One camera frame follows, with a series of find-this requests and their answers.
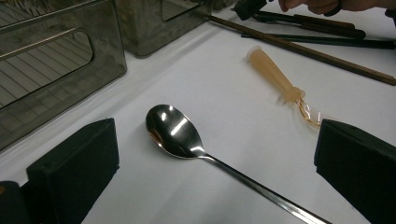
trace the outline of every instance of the white tabletop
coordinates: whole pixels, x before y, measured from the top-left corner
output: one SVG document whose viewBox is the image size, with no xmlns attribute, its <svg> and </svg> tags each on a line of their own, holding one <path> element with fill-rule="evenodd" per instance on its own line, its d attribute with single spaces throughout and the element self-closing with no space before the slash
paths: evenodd
<svg viewBox="0 0 396 224">
<path fill-rule="evenodd" d="M 265 10 L 280 12 L 277 3 Z M 384 9 L 341 11 L 367 38 L 396 38 Z M 288 12 L 315 16 L 306 7 Z M 229 9 L 214 15 L 238 21 Z M 317 35 L 284 25 L 243 24 L 267 33 Z M 261 46 L 313 107 L 396 146 L 396 90 L 367 77 L 270 46 L 207 22 L 147 59 L 125 52 L 128 72 L 0 155 L 0 179 L 27 181 L 26 167 L 81 127 L 114 118 L 120 169 L 85 224 L 303 223 L 205 161 L 162 152 L 145 128 L 147 112 L 169 104 L 198 129 L 216 158 L 332 223 L 369 223 L 322 176 L 318 132 L 246 60 Z M 396 51 L 302 44 L 395 76 Z"/>
</svg>

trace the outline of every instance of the spoon bowl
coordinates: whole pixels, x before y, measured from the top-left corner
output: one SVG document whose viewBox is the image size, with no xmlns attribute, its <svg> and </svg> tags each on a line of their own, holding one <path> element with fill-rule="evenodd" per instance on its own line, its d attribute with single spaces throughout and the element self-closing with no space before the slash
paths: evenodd
<svg viewBox="0 0 396 224">
<path fill-rule="evenodd" d="M 154 143 L 172 156 L 181 159 L 203 159 L 219 167 L 305 223 L 330 223 L 207 154 L 194 125 L 173 106 L 152 107 L 146 115 L 146 128 Z"/>
</svg>

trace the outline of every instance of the silver spoon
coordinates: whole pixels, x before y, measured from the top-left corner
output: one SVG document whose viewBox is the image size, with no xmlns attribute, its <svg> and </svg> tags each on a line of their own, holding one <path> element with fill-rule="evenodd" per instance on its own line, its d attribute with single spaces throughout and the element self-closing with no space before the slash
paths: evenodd
<svg viewBox="0 0 396 224">
<path fill-rule="evenodd" d="M 146 128 L 151 139 L 172 156 L 208 161 L 305 223 L 330 223 L 207 154 L 194 125 L 171 105 L 152 107 L 146 116 Z"/>
</svg>

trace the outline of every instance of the beige plastic tube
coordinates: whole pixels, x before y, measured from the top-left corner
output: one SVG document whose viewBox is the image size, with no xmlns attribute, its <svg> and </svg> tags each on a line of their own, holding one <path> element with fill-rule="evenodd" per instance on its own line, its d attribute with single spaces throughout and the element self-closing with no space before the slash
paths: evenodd
<svg viewBox="0 0 396 224">
<path fill-rule="evenodd" d="M 276 64 L 262 51 L 261 47 L 253 47 L 247 53 L 247 60 L 263 77 L 280 90 L 286 102 L 298 102 L 305 97 L 305 92 L 291 85 Z"/>
</svg>

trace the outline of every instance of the wooden chopstick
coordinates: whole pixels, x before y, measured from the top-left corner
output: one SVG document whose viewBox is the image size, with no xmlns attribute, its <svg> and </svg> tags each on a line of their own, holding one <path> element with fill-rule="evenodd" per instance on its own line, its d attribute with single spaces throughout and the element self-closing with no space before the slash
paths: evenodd
<svg viewBox="0 0 396 224">
<path fill-rule="evenodd" d="M 350 63 L 348 61 L 333 57 L 331 55 L 291 43 L 287 40 L 283 40 L 281 38 L 274 37 L 272 35 L 267 35 L 260 31 L 250 29 L 246 26 L 243 26 L 243 25 L 231 22 L 231 21 L 226 21 L 226 20 L 223 20 L 218 17 L 208 16 L 208 18 L 215 23 L 218 23 L 220 25 L 223 25 L 223 26 L 235 29 L 237 31 L 246 33 L 246 34 L 256 37 L 266 43 L 280 47 L 282 49 L 286 49 L 286 50 L 304 55 L 305 57 L 308 57 L 308 58 L 311 58 L 311 59 L 314 59 L 314 60 L 317 60 L 317 61 L 320 61 L 323 63 L 327 63 L 327 64 L 333 65 L 335 67 L 345 69 L 349 72 L 353 72 L 355 74 L 358 74 L 358 75 L 361 75 L 364 77 L 368 77 L 368 78 L 371 78 L 371 79 L 374 79 L 374 80 L 377 80 L 377 81 L 380 81 L 383 83 L 387 83 L 391 86 L 396 86 L 396 78 L 394 78 L 390 75 L 375 71 L 371 68 L 367 68 L 367 67 L 355 64 L 355 63 Z"/>
</svg>

